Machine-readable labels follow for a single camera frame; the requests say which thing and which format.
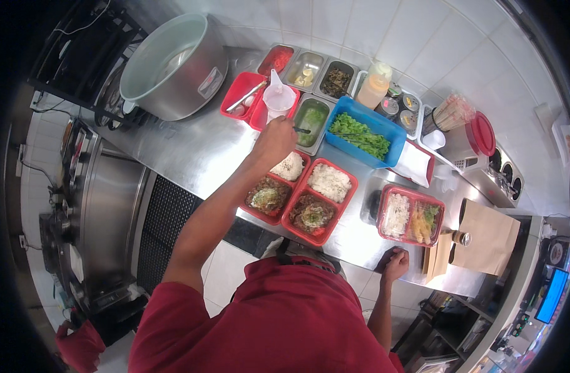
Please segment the blue screen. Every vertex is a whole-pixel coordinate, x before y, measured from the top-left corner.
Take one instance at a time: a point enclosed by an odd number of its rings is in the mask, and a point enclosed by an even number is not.
[[[538,309],[538,313],[535,314],[535,319],[545,322],[546,324],[550,322],[554,311],[557,309],[558,301],[561,299],[561,294],[565,288],[568,275],[569,274],[565,271],[559,269],[554,270],[552,278],[550,279],[550,286],[544,296],[540,309]]]

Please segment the power outlet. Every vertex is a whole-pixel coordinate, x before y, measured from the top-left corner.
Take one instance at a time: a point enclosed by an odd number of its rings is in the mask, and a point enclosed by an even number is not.
[[[26,145],[25,144],[20,144],[20,150],[17,153],[17,161],[16,161],[16,176],[17,177],[21,177],[21,170],[23,166],[21,164],[21,161],[24,159],[24,156],[26,154]]]
[[[47,100],[47,94],[45,92],[34,91],[32,96],[32,102],[30,103],[30,108],[32,110],[38,109],[38,104],[44,103]]]
[[[26,236],[20,235],[19,238],[20,238],[20,247],[24,250],[27,250]]]

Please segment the paper bag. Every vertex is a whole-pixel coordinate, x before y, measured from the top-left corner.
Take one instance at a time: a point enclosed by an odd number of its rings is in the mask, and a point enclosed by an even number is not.
[[[500,276],[513,252],[520,225],[512,217],[467,199],[459,230],[469,232],[472,239],[468,247],[455,246],[451,264]]]
[[[438,243],[426,248],[424,252],[424,269],[426,284],[434,277],[447,272],[448,258],[451,253],[452,235],[444,233],[438,236]]]

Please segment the white rice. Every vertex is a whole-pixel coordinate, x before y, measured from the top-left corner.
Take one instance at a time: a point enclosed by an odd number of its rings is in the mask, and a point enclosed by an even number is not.
[[[320,163],[308,178],[308,185],[315,191],[340,204],[351,189],[349,176],[336,168]]]
[[[281,161],[278,165],[274,166],[271,172],[275,175],[279,175],[285,180],[294,182],[297,180],[299,175],[302,174],[304,170],[304,161],[302,156],[296,152],[291,152],[289,155]]]
[[[380,227],[384,235],[400,237],[409,221],[409,198],[392,193],[386,201],[384,221]]]

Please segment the blue bin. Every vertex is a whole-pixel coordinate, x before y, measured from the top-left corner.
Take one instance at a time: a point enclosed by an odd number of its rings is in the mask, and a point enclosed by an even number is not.
[[[359,147],[352,145],[342,138],[337,137],[336,135],[333,135],[329,132],[330,126],[333,124],[334,119],[337,117],[337,115],[345,112],[359,123],[367,125],[372,133],[382,135],[385,137],[385,139],[391,142],[389,145],[389,152],[385,154],[384,161],[379,160],[373,155],[364,152]],[[348,97],[341,97],[339,99],[339,102],[337,102],[335,105],[326,123],[327,143],[338,147],[345,153],[348,153],[349,155],[374,168],[396,166],[397,162],[399,161],[399,157],[401,156],[401,152],[403,151],[403,146],[405,145],[406,139],[407,132],[403,128],[397,124],[394,124],[374,110],[370,110],[364,105],[353,101]]]

